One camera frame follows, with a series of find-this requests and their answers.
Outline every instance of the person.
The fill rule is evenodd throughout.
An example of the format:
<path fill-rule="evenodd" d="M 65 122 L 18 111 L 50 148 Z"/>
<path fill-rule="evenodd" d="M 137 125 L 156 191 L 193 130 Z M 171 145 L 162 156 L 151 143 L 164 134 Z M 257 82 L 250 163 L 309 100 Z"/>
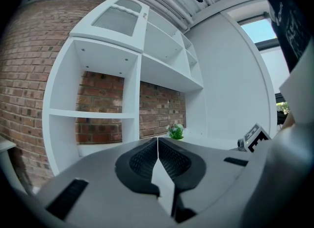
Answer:
<path fill-rule="evenodd" d="M 272 27 L 277 35 L 289 71 L 296 66 L 313 35 L 310 0 L 268 0 Z M 290 112 L 281 130 L 294 124 Z"/>

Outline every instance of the black t-shirt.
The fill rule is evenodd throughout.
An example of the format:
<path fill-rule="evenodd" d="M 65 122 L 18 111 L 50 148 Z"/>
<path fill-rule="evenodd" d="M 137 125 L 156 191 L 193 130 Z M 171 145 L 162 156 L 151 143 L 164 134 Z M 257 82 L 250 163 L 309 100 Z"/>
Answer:
<path fill-rule="evenodd" d="M 274 11 L 272 23 L 290 72 L 305 51 L 312 35 L 313 17 L 306 4 L 311 0 L 268 0 Z"/>

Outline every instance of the small potted plant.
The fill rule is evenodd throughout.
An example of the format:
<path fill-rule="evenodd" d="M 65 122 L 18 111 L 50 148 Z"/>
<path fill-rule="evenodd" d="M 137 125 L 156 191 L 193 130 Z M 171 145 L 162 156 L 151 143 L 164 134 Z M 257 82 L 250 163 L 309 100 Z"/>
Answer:
<path fill-rule="evenodd" d="M 180 140 L 183 138 L 183 126 L 181 124 L 168 125 L 166 129 L 171 138 L 176 140 Z"/>

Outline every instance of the brick wall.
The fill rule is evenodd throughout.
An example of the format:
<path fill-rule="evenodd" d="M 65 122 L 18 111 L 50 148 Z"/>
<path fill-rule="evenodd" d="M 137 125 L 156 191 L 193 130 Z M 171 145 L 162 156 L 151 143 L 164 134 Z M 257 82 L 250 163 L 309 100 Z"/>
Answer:
<path fill-rule="evenodd" d="M 43 185 L 52 172 L 42 138 L 42 105 L 49 72 L 71 29 L 99 0 L 45 0 L 20 8 L 0 43 L 0 134 L 14 142 L 10 158 L 20 178 Z M 77 109 L 121 112 L 123 79 L 86 73 L 78 91 Z M 164 132 L 164 126 L 185 124 L 184 95 L 141 83 L 140 136 Z M 78 143 L 121 140 L 121 122 L 77 119 Z"/>

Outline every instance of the sky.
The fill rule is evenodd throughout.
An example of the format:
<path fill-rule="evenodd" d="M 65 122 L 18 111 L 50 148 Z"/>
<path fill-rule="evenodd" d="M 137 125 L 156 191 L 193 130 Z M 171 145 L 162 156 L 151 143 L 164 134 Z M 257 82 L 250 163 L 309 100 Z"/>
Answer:
<path fill-rule="evenodd" d="M 276 38 L 276 34 L 267 19 L 245 24 L 242 28 L 254 43 Z"/>

